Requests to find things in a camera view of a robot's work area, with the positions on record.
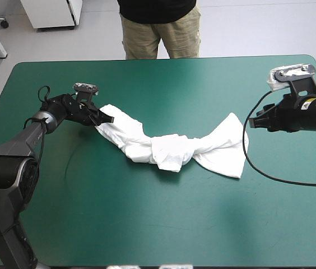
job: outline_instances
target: green tabletop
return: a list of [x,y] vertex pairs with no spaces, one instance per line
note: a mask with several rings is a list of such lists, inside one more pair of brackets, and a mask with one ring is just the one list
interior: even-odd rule
[[[0,143],[39,109],[40,86],[55,96],[75,82],[98,85],[95,104],[121,108],[149,136],[202,137],[230,112],[243,122],[269,90],[270,69],[295,63],[316,67],[308,55],[20,63],[0,97]],[[316,182],[316,132],[247,132],[262,170]],[[21,218],[39,261],[53,266],[316,266],[316,188],[273,182],[247,163],[240,180],[194,160],[180,173],[161,171],[72,122],[46,136]]]

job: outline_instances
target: black cable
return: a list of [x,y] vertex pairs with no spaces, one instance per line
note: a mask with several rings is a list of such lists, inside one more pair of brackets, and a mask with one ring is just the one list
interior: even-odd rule
[[267,177],[269,179],[272,179],[272,180],[275,180],[275,181],[278,181],[278,182],[283,182],[283,183],[286,183],[286,184],[293,184],[293,185],[301,185],[301,186],[310,186],[310,187],[316,187],[316,183],[306,183],[306,182],[296,182],[296,181],[289,181],[289,180],[283,180],[283,179],[280,179],[280,178],[276,178],[276,177],[273,177],[271,175],[268,175],[266,173],[264,173],[263,171],[261,171],[260,169],[258,169],[253,163],[252,161],[250,160],[250,158],[248,157],[248,154],[247,154],[247,150],[245,148],[245,130],[247,128],[247,124],[248,124],[248,120],[250,118],[250,116],[254,113],[254,111],[256,110],[256,108],[260,105],[260,103],[265,99],[266,96],[268,96],[269,94],[271,94],[272,91],[269,91],[267,92],[266,94],[264,94],[260,100],[257,102],[257,104],[253,107],[253,109],[250,111],[250,113],[248,114],[245,122],[244,122],[244,127],[243,127],[243,151],[244,151],[244,155],[245,157],[247,158],[247,161],[248,163],[250,164],[250,166],[258,173],[262,174],[264,177]]
[[[42,100],[42,99],[40,98],[40,93],[41,93],[41,90],[44,89],[44,88],[47,89],[47,92],[46,92],[46,94],[45,94],[45,96],[44,96],[44,100]],[[48,97],[48,95],[50,94],[50,92],[51,92],[50,86],[42,86],[41,88],[39,88],[39,91],[38,91],[38,93],[37,93],[37,96],[38,96],[39,100],[43,103],[43,102],[46,102],[46,101],[47,101],[47,97]]]

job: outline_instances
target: white towel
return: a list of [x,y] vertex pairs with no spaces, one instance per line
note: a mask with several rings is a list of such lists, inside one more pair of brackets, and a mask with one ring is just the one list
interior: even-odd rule
[[[114,117],[114,123],[96,126],[99,133],[120,148],[135,163],[157,164],[159,169],[179,172],[194,158],[204,168],[228,177],[240,178],[244,168],[243,125],[230,113],[209,135],[190,139],[178,134],[149,137],[143,124],[113,105],[100,109]],[[249,140],[245,133],[245,147]]]

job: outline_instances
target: floor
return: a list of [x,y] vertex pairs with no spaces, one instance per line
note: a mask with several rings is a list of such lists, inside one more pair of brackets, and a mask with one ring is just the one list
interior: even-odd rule
[[[201,57],[310,54],[316,59],[316,0],[200,0]],[[75,30],[37,32],[19,0],[0,0],[9,28],[0,59],[0,93],[15,64],[124,59],[116,0],[83,0]],[[167,58],[163,46],[159,58]]]

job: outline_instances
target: chair wheel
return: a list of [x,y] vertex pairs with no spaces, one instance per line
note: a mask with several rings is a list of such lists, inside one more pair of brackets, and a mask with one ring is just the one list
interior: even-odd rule
[[2,22],[0,23],[0,25],[1,25],[1,27],[4,28],[4,29],[8,28],[8,22],[7,22],[7,21],[2,21]]

